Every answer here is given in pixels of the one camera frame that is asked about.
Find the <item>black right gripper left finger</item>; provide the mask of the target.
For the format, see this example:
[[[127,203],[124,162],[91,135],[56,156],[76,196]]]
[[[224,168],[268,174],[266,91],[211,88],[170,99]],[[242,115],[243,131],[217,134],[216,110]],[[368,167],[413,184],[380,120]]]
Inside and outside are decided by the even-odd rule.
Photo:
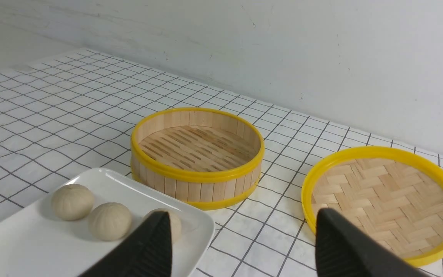
[[[173,244],[168,212],[160,210],[142,223],[81,277],[170,277]]]

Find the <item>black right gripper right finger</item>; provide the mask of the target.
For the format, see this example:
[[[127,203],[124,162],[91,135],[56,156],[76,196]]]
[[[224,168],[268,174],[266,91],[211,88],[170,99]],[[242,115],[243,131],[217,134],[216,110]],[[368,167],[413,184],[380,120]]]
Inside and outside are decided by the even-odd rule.
[[[319,277],[426,277],[334,209],[318,212],[315,266]]]

